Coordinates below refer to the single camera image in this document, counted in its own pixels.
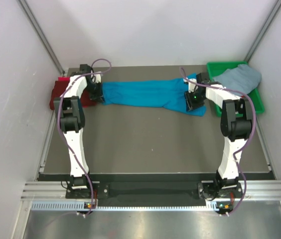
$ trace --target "red cloth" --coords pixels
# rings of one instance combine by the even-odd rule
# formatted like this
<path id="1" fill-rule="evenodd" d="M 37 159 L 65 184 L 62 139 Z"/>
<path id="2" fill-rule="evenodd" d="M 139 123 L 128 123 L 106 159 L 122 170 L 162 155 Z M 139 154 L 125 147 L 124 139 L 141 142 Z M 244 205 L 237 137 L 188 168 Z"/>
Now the red cloth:
<path id="1" fill-rule="evenodd" d="M 60 81 L 56 81 L 54 88 L 52 90 L 51 93 L 51 99 L 50 99 L 50 109 L 54 110 L 54 104 L 53 104 L 53 100 L 55 97 L 60 97 L 61 94 L 64 93 L 64 91 L 66 90 L 66 87 L 68 86 L 70 81 L 64 81 L 64 80 L 60 80 Z M 88 91 L 84 90 L 81 96 L 81 103 L 82 103 L 82 107 L 88 107 L 88 106 L 94 106 L 97 104 L 97 102 L 95 101 L 91 101 L 90 100 L 90 96 Z"/>

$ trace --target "blue cloth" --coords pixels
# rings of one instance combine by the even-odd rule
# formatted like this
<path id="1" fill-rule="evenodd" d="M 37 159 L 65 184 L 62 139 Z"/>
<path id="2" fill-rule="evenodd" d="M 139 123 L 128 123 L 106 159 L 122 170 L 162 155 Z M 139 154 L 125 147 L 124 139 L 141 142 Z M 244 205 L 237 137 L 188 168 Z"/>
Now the blue cloth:
<path id="1" fill-rule="evenodd" d="M 196 74 L 188 78 L 196 79 Z M 203 116 L 206 107 L 186 111 L 184 93 L 188 85 L 182 78 L 168 81 L 105 82 L 103 95 L 105 105 L 119 104 L 137 107 L 164 107 L 166 109 L 192 116 Z"/>
<path id="2" fill-rule="evenodd" d="M 221 75 L 214 77 L 214 81 L 218 81 L 228 89 L 249 94 L 258 86 L 261 78 L 261 73 L 246 64 L 240 64 L 237 68 L 227 69 Z"/>

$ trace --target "purple cable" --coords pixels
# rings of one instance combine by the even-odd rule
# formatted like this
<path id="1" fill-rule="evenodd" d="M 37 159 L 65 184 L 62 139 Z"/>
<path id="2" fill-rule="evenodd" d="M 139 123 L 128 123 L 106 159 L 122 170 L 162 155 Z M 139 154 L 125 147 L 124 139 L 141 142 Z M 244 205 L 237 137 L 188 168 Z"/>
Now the purple cable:
<path id="1" fill-rule="evenodd" d="M 241 199 L 239 200 L 239 202 L 237 203 L 237 205 L 234 207 L 234 209 L 228 214 L 228 215 L 231 215 L 233 214 L 237 209 L 238 207 L 241 205 L 245 195 L 246 195 L 246 191 L 247 191 L 247 180 L 246 180 L 246 177 L 243 173 L 243 171 L 241 170 L 241 167 L 238 163 L 238 160 L 237 160 L 237 157 L 236 157 L 236 154 L 241 152 L 242 150 L 244 150 L 246 147 L 248 147 L 248 145 L 250 144 L 252 138 L 254 137 L 254 134 L 255 134 L 255 131 L 256 131 L 256 110 L 255 110 L 255 106 L 251 100 L 251 98 L 243 93 L 243 92 L 240 92 L 240 91 L 235 91 L 235 90 L 231 90 L 231 89 L 226 89 L 226 88 L 220 88 L 220 87 L 215 87 L 215 86 L 207 86 L 207 85 L 203 85 L 203 84 L 198 84 L 196 82 L 193 82 L 191 80 L 188 79 L 187 75 L 186 75 L 186 72 L 185 72 L 185 69 L 183 67 L 179 67 L 179 72 L 182 76 L 182 78 L 194 85 L 197 85 L 197 86 L 201 86 L 201 87 L 206 87 L 206 88 L 212 88 L 212 89 L 219 89 L 219 90 L 224 90 L 224 91 L 228 91 L 228 92 L 235 92 L 235 93 L 238 93 L 238 94 L 241 94 L 243 95 L 244 97 L 247 98 L 247 100 L 250 102 L 250 105 L 251 105 L 251 110 L 252 110 L 252 128 L 251 128 L 251 133 L 250 133 L 250 136 L 249 138 L 247 139 L 247 142 L 245 143 L 244 146 L 242 146 L 240 149 L 238 149 L 236 152 L 234 152 L 233 156 L 234 156 L 234 159 L 235 159 L 235 162 L 236 162 L 236 165 L 237 165 L 237 168 L 238 168 L 238 171 L 241 173 L 241 176 L 242 178 L 244 179 L 244 183 L 245 183 L 245 188 L 244 188 L 244 192 L 242 193 L 242 196 L 241 196 Z"/>
<path id="2" fill-rule="evenodd" d="M 87 178 L 87 181 L 89 182 L 89 185 L 90 185 L 90 188 L 91 188 L 91 203 L 92 203 L 92 205 L 91 205 L 91 207 L 90 207 L 90 209 L 89 209 L 87 215 L 89 215 L 89 214 L 91 213 L 92 207 L 93 207 L 94 192 L 93 192 L 92 181 L 91 181 L 89 175 L 87 174 L 86 170 L 84 169 L 84 167 L 80 164 L 79 160 L 77 159 L 77 156 L 76 156 L 74 150 L 73 150 L 73 149 L 69 146 L 69 144 L 67 143 L 67 141 L 66 141 L 66 139 L 65 139 L 65 136 L 64 136 L 64 134 L 63 134 L 63 132 L 62 132 L 62 130 L 61 130 L 60 118 L 61 118 L 61 110 L 62 110 L 62 104 L 63 104 L 64 96 L 65 96 L 65 94 L 73 87 L 73 85 L 76 83 L 76 81 L 77 81 L 78 79 L 80 79 L 80 78 L 83 77 L 83 76 L 91 76 L 91 75 L 100 75 L 100 74 L 104 74 L 104 73 L 107 73 L 107 72 L 109 72 L 109 71 L 111 70 L 112 65 L 111 65 L 110 61 L 109 61 L 109 60 L 106 60 L 106 59 L 103 59 L 103 58 L 102 58 L 102 59 L 97 59 L 97 60 L 95 60 L 95 61 L 93 62 L 93 64 L 92 64 L 92 66 L 93 66 L 96 62 L 98 62 L 98 61 L 106 61 L 106 62 L 108 62 L 108 64 L 110 65 L 109 68 L 108 68 L 106 71 L 103 71 L 103 72 L 96 72 L 96 73 L 92 72 L 92 73 L 86 73 L 86 74 L 83 74 L 83 75 L 78 76 L 78 77 L 72 82 L 72 84 L 70 85 L 70 87 L 68 87 L 68 89 L 66 89 L 66 91 L 61 95 L 60 106 L 59 106 L 59 110 L 58 110 L 58 113 L 57 113 L 57 130 L 58 130 L 58 132 L 59 132 L 59 135 L 60 135 L 61 139 L 64 141 L 65 145 L 66 145 L 66 146 L 69 148 L 69 150 L 72 152 L 72 154 L 73 154 L 73 156 L 74 156 L 74 158 L 75 158 L 77 164 L 80 166 L 80 168 L 81 168 L 82 171 L 84 172 L 85 177 Z"/>

